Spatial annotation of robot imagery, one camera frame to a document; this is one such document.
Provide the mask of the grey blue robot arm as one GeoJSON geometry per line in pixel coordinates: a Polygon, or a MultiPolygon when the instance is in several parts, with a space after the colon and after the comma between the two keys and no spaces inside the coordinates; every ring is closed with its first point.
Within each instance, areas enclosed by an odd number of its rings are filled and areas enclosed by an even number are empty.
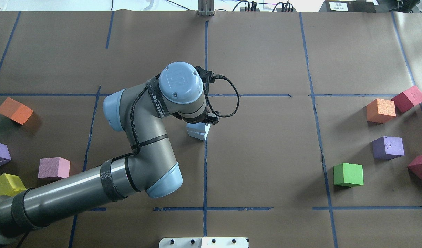
{"type": "Polygon", "coordinates": [[[174,62],[146,83],[107,96],[105,118],[112,129],[126,133],[132,152],[13,197],[0,196],[0,247],[134,193],[145,191],[157,199],[177,190],[183,178],[162,119],[216,124],[222,116],[208,96],[209,84],[216,79],[226,77],[174,62]]]}

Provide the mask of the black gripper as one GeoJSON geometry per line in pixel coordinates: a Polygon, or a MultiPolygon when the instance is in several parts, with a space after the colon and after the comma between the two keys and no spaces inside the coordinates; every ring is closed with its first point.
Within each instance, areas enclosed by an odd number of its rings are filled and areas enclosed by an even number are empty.
{"type": "Polygon", "coordinates": [[[203,110],[203,113],[199,116],[199,120],[201,123],[216,125],[220,121],[220,118],[211,110],[209,106],[209,97],[208,97],[209,84],[214,83],[215,78],[213,78],[212,76],[213,73],[211,71],[205,70],[200,66],[195,66],[194,68],[198,72],[198,75],[203,83],[205,109],[203,110]]]}

